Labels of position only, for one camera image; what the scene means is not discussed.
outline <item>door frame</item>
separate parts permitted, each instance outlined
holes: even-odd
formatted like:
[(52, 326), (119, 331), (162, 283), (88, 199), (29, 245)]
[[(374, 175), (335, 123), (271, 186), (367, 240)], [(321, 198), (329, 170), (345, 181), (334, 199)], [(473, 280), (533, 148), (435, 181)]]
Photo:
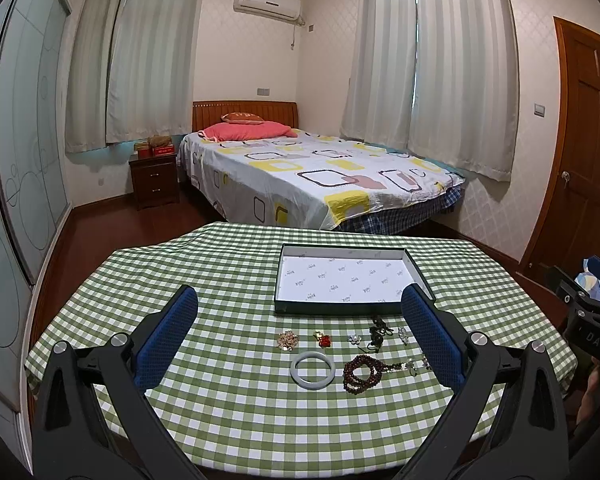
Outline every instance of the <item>door frame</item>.
[(594, 40), (600, 41), (600, 35), (589, 30), (588, 28), (582, 27), (577, 23), (569, 22), (562, 18), (554, 16), (555, 32), (558, 41), (558, 58), (560, 60), (560, 117), (558, 118), (558, 133), (555, 141), (555, 152), (554, 161), (551, 166), (551, 174), (549, 176), (549, 183), (546, 186), (546, 192), (544, 194), (544, 200), (542, 207), (540, 208), (540, 214), (538, 220), (529, 238), (529, 242), (526, 245), (525, 253), (520, 260), (521, 272), (525, 274), (528, 271), (529, 263), (531, 260), (531, 254), (536, 248), (538, 238), (546, 221), (547, 213), (549, 212), (549, 206), (551, 200), (554, 197), (555, 187), (558, 184), (560, 164), (562, 163), (562, 151), (564, 149), (564, 137), (567, 131), (567, 108), (568, 108), (568, 75), (567, 75), (567, 55), (566, 47), (564, 44), (564, 27), (576, 28), (579, 32), (593, 38)]

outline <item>person's hand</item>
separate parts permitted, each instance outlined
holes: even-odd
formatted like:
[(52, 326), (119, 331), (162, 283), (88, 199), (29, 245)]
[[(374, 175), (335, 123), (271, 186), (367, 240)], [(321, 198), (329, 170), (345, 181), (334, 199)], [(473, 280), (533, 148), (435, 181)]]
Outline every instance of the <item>person's hand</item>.
[(591, 361), (594, 364), (594, 368), (589, 375), (589, 380), (587, 381), (587, 391), (582, 396), (580, 409), (578, 410), (578, 415), (576, 416), (576, 424), (580, 424), (583, 420), (587, 420), (596, 410), (596, 404), (593, 395), (600, 387), (600, 361), (595, 357), (592, 357)]

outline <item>white curtain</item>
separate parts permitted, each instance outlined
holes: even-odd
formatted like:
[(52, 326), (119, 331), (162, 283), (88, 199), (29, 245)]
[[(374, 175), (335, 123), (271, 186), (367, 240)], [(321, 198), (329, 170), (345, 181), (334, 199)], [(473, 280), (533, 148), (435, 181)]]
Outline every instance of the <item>white curtain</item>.
[(120, 0), (85, 0), (74, 40), (66, 99), (65, 149), (106, 146), (109, 47)]
[(510, 180), (518, 55), (509, 0), (418, 0), (418, 59), (408, 147)]
[(360, 0), (340, 135), (407, 146), (416, 59), (416, 1)]
[(202, 0), (123, 0), (107, 95), (107, 142), (191, 131)]

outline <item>air conditioner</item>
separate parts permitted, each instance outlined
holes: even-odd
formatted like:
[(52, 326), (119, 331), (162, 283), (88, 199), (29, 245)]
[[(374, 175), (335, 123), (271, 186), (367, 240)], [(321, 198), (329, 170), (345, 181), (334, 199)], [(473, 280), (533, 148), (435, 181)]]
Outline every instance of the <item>air conditioner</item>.
[(300, 0), (234, 0), (234, 10), (265, 14), (292, 22), (300, 17)]

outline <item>green checkered tablecloth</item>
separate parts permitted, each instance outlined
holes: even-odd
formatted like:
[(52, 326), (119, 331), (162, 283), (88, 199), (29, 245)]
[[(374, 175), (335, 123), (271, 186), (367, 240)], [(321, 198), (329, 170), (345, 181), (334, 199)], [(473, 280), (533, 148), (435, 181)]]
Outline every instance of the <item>green checkered tablecloth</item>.
[[(522, 348), (544, 342), (563, 388), (576, 357), (533, 301), (493, 260), (460, 240), (373, 236), (215, 223), (153, 247), (116, 251), (71, 297), (29, 354), (32, 387), (42, 378), (54, 342), (75, 347), (104, 344), (131, 332), (160, 310), (178, 287), (193, 286), (198, 318), (149, 402), (184, 453), (199, 465), (264, 476), (317, 477), (404, 464), (424, 441), (451, 399), (432, 372), (420, 368), (386, 373), (353, 396), (344, 391), (342, 369), (360, 350), (347, 341), (368, 338), (369, 319), (280, 317), (273, 293), (283, 243), (406, 248), (417, 262), (439, 308), (453, 312), (469, 331), (496, 344)], [(394, 329), (398, 317), (385, 319)], [(300, 337), (294, 352), (276, 347), (277, 334)], [(332, 339), (325, 353), (336, 379), (325, 389), (299, 388), (289, 375), (297, 352), (318, 349), (312, 333)], [(378, 355), (387, 363), (422, 358), (411, 337), (385, 339)], [(308, 377), (324, 364), (308, 364)], [(491, 393), (474, 437), (495, 416), (501, 387)], [(106, 391), (98, 398), (107, 423), (124, 434)]]

